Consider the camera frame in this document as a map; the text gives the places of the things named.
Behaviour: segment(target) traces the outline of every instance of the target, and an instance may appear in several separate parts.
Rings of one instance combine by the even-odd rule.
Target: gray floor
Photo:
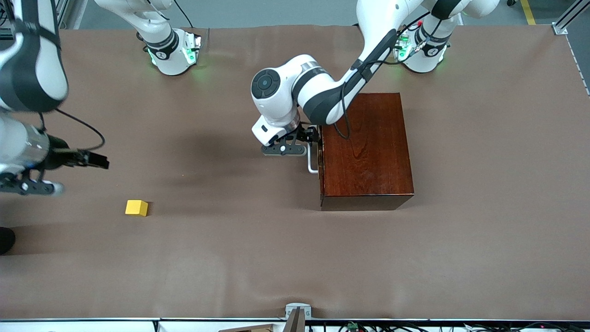
[[[267,25],[352,25],[357,23],[356,0],[178,0],[198,28],[248,28]],[[185,26],[186,19],[177,8],[165,12],[175,27]],[[520,4],[513,8],[501,5],[483,19],[465,18],[465,24],[526,24]],[[88,0],[81,29],[128,29],[121,18]]]
[[[356,0],[178,0],[198,28],[246,28],[266,25],[352,25],[357,23]],[[572,3],[572,0],[529,0],[537,24],[550,24]],[[408,21],[424,11],[419,9]],[[174,27],[188,23],[180,10],[173,6],[165,11]],[[87,0],[76,24],[80,29],[130,29],[118,16]],[[494,12],[482,19],[464,17],[465,25],[525,25],[521,2],[508,7],[504,0]],[[581,72],[590,77],[590,11],[584,13],[568,28],[569,40]]]

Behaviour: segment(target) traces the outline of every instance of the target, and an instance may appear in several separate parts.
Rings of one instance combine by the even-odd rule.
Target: yellow floor stripe
[[[529,25],[536,25],[533,12],[530,10],[529,0],[520,0],[520,3],[522,4],[522,10],[525,11],[526,22]]]

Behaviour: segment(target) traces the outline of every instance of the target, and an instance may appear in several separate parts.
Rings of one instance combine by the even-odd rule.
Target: metal clamp
[[[287,323],[283,332],[305,332],[305,321],[312,319],[312,306],[305,303],[289,303],[285,306]]]

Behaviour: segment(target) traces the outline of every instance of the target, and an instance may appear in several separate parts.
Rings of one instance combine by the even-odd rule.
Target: table
[[[18,240],[0,317],[273,317],[301,301],[327,318],[587,319],[590,100],[564,36],[457,27],[435,72],[382,68],[364,92],[401,92],[416,195],[326,213],[305,158],[260,154],[249,85],[301,53],[338,78],[360,32],[201,33],[201,65],[179,77],[134,31],[61,33],[62,109],[105,134],[111,169],[47,174],[60,198],[1,196]],[[152,215],[125,216],[129,199]]]

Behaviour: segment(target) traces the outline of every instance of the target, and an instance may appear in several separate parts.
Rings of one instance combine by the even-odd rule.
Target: black cable
[[[340,129],[338,129],[338,125],[334,123],[334,129],[338,133],[338,136],[342,137],[343,139],[350,138],[350,120],[348,119],[348,112],[346,110],[346,103],[344,102],[344,90],[345,90],[347,84],[348,84],[348,81],[344,81],[344,83],[342,84],[342,88],[340,89],[340,101],[342,103],[342,112],[344,114],[344,120],[346,122],[347,134],[346,135],[342,134],[340,132]]]
[[[182,7],[181,7],[181,6],[178,4],[178,1],[174,0],[174,3],[175,3],[175,4],[176,4],[176,6],[178,7],[178,9],[180,9],[180,10],[181,10],[181,12],[182,12],[182,15],[184,15],[184,16],[185,16],[186,20],[188,21],[188,24],[190,24],[190,25],[191,25],[191,28],[193,28],[193,29],[194,29],[195,27],[193,27],[193,26],[192,26],[191,19],[190,19],[190,18],[188,18],[188,16],[187,16],[187,15],[186,15],[186,13],[184,12],[184,10],[182,10]]]
[[[6,11],[4,10],[4,5],[0,3],[0,19],[2,20],[0,22],[0,27],[3,26],[6,21],[8,20],[8,14],[6,13]]]
[[[10,0],[0,0],[2,2],[2,7],[4,11],[6,11],[6,15],[8,16],[8,20],[13,22],[14,21],[14,12],[12,11],[12,6],[10,4]]]
[[[46,132],[47,128],[45,127],[45,118],[43,117],[43,113],[39,112],[39,120],[41,121],[41,128],[39,129],[40,132]]]
[[[374,325],[372,325],[372,324],[369,324],[369,323],[362,323],[362,324],[363,324],[364,326],[366,325],[366,326],[368,326],[368,327],[372,328],[372,329],[373,329],[373,331],[375,331],[375,332],[379,332],[379,330],[377,330],[377,326],[374,326]]]
[[[400,32],[397,33],[397,37],[394,41],[394,45],[398,42],[399,37],[412,25],[414,25],[416,22],[418,22],[419,20],[425,18],[428,14],[430,14],[430,12],[426,12],[425,14],[421,15],[420,17],[418,17],[417,19],[413,20],[412,22],[410,22],[408,25],[406,25]],[[440,26],[442,20],[440,20],[437,24],[437,26],[434,28],[434,31],[432,32],[431,35],[434,35],[434,33],[438,30],[438,27]],[[381,64],[390,64],[390,65],[394,65],[394,64],[400,64],[405,62],[406,60],[408,60],[411,56],[413,56],[414,54],[409,55],[407,58],[403,59],[402,61],[398,61],[398,62],[387,62],[385,60],[375,60],[375,61],[369,61],[365,64],[363,64],[363,66],[361,68],[358,68],[359,72],[363,72],[366,69],[366,66],[370,65],[370,64],[375,64],[375,63],[381,63]],[[344,92],[346,90],[346,85],[348,84],[348,81],[345,81],[342,84],[342,88],[340,89],[340,101],[342,103],[342,112],[344,114],[344,120],[346,122],[346,132],[347,134],[344,135],[342,134],[342,132],[340,131],[340,129],[338,129],[338,126],[334,123],[334,129],[336,130],[336,133],[338,134],[338,136],[340,136],[343,139],[350,139],[350,120],[348,119],[348,112],[346,109],[346,103],[344,101]]]
[[[59,109],[59,108],[56,108],[55,110],[56,110],[57,112],[59,112],[59,113],[61,113],[61,114],[65,115],[65,116],[67,116],[68,118],[70,118],[70,119],[74,120],[74,121],[80,122],[80,123],[81,123],[81,124],[83,124],[84,126],[88,127],[90,130],[92,130],[93,132],[95,132],[95,133],[96,133],[96,134],[97,134],[97,135],[100,137],[101,143],[100,143],[100,144],[98,144],[98,145],[96,145],[95,147],[91,147],[91,148],[87,148],[87,149],[78,149],[78,150],[94,151],[94,150],[97,150],[97,149],[100,149],[100,148],[102,148],[102,147],[105,145],[105,143],[106,143],[106,139],[104,138],[103,134],[101,134],[101,133],[100,133],[98,130],[96,130],[94,127],[92,127],[91,125],[87,124],[86,122],[84,122],[84,121],[82,121],[82,120],[78,119],[77,117],[75,117],[75,116],[73,116],[73,115],[69,115],[68,113],[66,113],[66,112],[62,111],[62,110],[61,110],[61,109]]]
[[[521,327],[521,328],[511,328],[511,327],[506,327],[506,326],[500,326],[500,327],[490,327],[490,326],[484,326],[484,325],[473,325],[472,326],[472,330],[471,332],[521,332],[524,329],[527,328],[532,328],[536,325],[542,325],[543,328],[552,328],[552,329],[556,329],[556,330],[560,330],[561,332],[569,332],[568,329],[563,328],[561,326],[557,326],[555,324],[551,324],[551,323],[545,323],[545,322],[535,322],[532,324],[529,324],[527,326]]]
[[[169,19],[168,17],[165,17],[165,16],[164,16],[164,14],[162,14],[162,12],[160,12],[160,11],[159,11],[159,10],[156,8],[156,6],[154,6],[154,5],[152,4],[152,2],[151,2],[150,0],[146,0],[146,1],[149,3],[149,5],[150,5],[150,6],[152,6],[152,8],[153,8],[153,9],[154,9],[154,10],[155,10],[157,13],[158,13],[158,15],[160,15],[160,16],[161,16],[163,19],[165,19],[165,20],[167,20],[167,21],[170,21],[170,19]]]
[[[403,327],[403,326],[393,326],[393,329],[390,329],[390,330],[391,330],[391,331],[395,331],[395,330],[404,330],[404,331],[406,331],[406,332],[413,332],[412,330],[410,330],[410,329],[408,329],[408,328],[406,328],[406,327]]]

